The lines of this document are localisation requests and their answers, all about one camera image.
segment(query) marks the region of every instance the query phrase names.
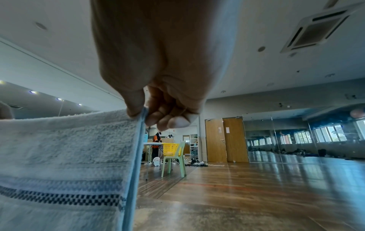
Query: table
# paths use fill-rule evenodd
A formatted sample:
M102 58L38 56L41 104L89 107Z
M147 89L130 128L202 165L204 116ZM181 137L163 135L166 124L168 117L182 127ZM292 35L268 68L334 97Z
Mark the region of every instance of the table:
M157 143L157 142L145 142L145 143L143 143L143 145L149 145L149 146L152 146L152 145L157 145L157 146L161 146L161 145L163 145L163 144L165 144L165 143ZM152 149L150 148L149 149L149 152L148 152L148 163L149 162L152 162Z

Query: plastic chair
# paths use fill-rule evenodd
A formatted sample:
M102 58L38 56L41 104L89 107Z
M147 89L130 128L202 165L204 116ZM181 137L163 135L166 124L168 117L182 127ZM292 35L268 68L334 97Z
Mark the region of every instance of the plastic chair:
M185 142L181 142L180 144L167 143L163 145L163 165L162 165L161 177L163 177L163 172L165 171L166 159L168 159L168 169L167 169L168 174L171 173L172 160L178 159L180 162L181 177L185 177L186 169L185 169L184 154L183 154L184 146Z

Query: hand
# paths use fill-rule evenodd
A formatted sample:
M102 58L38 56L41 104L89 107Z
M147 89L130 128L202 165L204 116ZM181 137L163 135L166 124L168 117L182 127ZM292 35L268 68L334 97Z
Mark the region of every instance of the hand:
M11 112L11 108L0 101L0 119L13 119L13 113Z
M232 56L239 0L91 0L103 79L160 131L189 126Z

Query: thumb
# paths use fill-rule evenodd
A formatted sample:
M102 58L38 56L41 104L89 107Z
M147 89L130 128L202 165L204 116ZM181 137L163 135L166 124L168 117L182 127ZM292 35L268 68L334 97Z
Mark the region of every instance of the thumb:
M119 91L121 96L124 99L125 104L127 105L127 114L129 117L135 117L144 107L144 90L136 90L136 91Z
M11 108L0 101L0 119L13 119L13 113L11 112Z

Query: wooden floor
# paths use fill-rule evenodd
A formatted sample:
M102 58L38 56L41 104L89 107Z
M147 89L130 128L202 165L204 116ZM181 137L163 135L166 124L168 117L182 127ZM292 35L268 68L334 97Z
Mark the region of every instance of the wooden floor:
M134 230L365 231L363 162L216 165L142 166Z

